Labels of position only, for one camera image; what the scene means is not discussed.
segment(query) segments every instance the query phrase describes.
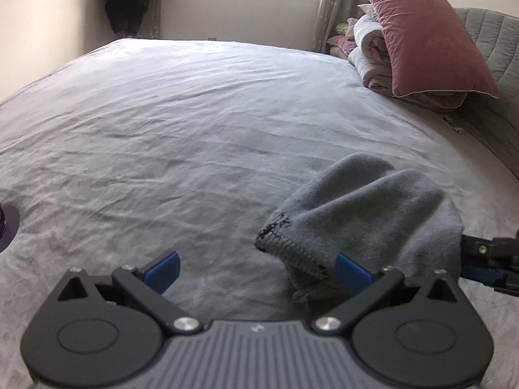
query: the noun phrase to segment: bed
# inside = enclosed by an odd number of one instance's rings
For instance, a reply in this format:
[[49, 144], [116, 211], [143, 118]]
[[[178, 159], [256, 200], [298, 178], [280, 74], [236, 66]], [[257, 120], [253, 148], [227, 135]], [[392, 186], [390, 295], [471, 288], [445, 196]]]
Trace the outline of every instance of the bed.
[[[297, 187], [355, 152], [423, 171], [467, 234], [513, 236], [519, 182], [469, 134], [366, 89], [328, 55], [232, 42], [119, 40], [0, 105], [0, 200], [22, 225], [0, 254], [0, 387], [30, 378], [19, 340], [72, 266], [182, 258], [165, 297], [202, 319], [306, 318], [254, 248]], [[495, 340], [486, 387], [519, 384], [519, 299], [461, 281]]]

